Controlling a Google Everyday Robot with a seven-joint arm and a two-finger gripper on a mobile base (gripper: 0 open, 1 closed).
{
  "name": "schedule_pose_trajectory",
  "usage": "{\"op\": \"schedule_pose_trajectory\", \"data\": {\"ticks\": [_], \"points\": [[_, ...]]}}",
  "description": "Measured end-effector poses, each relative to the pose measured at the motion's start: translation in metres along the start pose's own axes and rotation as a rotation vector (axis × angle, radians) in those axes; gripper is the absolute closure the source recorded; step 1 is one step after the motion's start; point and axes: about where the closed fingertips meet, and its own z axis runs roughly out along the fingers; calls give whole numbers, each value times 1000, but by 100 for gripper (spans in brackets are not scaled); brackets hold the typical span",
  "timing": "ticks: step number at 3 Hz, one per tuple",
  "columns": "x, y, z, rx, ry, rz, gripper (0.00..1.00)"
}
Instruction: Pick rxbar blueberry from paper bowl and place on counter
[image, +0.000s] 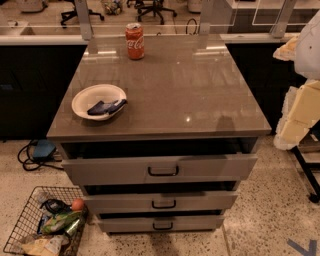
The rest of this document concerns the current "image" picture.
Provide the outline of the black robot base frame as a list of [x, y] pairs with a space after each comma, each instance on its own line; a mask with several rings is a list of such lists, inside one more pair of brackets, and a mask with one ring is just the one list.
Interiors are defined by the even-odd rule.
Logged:
[[320, 131], [312, 129], [291, 152], [300, 164], [313, 192], [309, 200], [313, 203], [320, 202], [320, 184], [314, 176], [320, 171]]

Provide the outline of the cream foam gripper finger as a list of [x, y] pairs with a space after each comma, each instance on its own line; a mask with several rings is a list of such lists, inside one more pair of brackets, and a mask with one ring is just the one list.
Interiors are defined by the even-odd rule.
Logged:
[[288, 42], [275, 50], [273, 57], [282, 61], [294, 61], [296, 58], [297, 40], [297, 36], [292, 37]]
[[280, 150], [297, 146], [320, 120], [320, 81], [308, 80], [299, 88], [291, 86], [285, 95], [274, 145]]

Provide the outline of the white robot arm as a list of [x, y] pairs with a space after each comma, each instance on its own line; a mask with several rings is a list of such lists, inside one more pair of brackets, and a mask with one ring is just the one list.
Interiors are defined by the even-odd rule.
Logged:
[[295, 72], [307, 79], [299, 88], [289, 87], [276, 128], [275, 147], [291, 150], [320, 120], [320, 11], [273, 57], [293, 61]]

